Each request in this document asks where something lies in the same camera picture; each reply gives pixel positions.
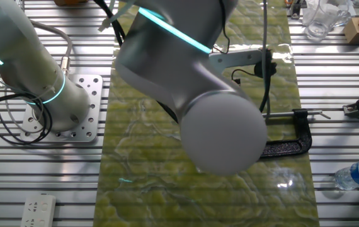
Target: glass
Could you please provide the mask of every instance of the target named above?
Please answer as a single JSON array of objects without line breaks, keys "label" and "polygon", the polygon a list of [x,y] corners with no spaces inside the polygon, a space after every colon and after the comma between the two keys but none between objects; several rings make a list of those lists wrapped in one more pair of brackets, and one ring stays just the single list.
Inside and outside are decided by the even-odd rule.
[{"label": "glass", "polygon": [[336,22],[335,26],[344,26],[346,25],[351,18],[351,15],[349,12],[344,11],[344,15],[340,18],[338,22]]},{"label": "glass", "polygon": [[320,41],[332,30],[349,9],[347,0],[320,0],[311,23],[305,29],[307,37]]}]

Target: black tool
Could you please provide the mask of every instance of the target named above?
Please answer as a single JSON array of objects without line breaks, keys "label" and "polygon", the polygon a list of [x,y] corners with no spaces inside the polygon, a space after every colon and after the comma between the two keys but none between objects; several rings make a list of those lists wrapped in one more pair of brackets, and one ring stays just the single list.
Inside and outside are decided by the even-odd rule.
[{"label": "black tool", "polygon": [[293,113],[297,139],[267,142],[261,158],[304,154],[311,148],[312,138],[307,119],[308,111],[306,109],[295,109]]}]

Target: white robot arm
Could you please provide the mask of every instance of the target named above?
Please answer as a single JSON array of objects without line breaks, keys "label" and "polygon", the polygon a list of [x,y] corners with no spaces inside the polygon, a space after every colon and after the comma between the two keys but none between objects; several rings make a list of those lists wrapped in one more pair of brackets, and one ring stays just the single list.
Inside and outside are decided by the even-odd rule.
[{"label": "white robot arm", "polygon": [[[88,94],[64,76],[30,20],[9,0],[0,0],[0,74],[6,84],[42,95],[54,122],[53,131],[67,131],[87,116]],[[38,116],[39,109],[32,106]]]},{"label": "white robot arm", "polygon": [[265,122],[240,87],[212,64],[225,56],[209,55],[223,27],[222,9],[228,19],[237,1],[135,4],[141,8],[115,61],[119,75],[175,113],[183,147],[197,167],[219,175],[250,167],[265,148]]}]

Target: bottle label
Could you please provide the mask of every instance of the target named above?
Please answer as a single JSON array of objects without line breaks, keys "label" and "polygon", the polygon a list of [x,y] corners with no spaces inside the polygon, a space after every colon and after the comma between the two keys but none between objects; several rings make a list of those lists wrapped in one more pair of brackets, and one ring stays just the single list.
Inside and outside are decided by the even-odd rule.
[{"label": "bottle label", "polygon": [[357,184],[359,184],[358,164],[359,163],[355,163],[350,167],[350,175]]}]

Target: metal mounting plate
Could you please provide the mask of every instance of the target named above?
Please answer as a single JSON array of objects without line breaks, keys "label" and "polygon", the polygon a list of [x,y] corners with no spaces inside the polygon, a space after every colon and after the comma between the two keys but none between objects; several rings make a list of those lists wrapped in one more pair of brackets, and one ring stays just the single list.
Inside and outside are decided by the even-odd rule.
[{"label": "metal mounting plate", "polygon": [[[100,115],[101,92],[103,89],[103,78],[99,75],[69,75],[69,79],[73,83],[81,85],[89,94],[90,104],[89,113],[86,120],[81,122],[75,128],[65,132],[52,131],[46,138],[42,140],[45,143],[88,143],[96,139],[98,130],[98,117]],[[42,125],[33,120],[31,106],[27,105],[23,119],[23,127],[28,131],[35,131]],[[39,136],[39,133],[29,134],[21,132],[22,140],[31,141]]]}]

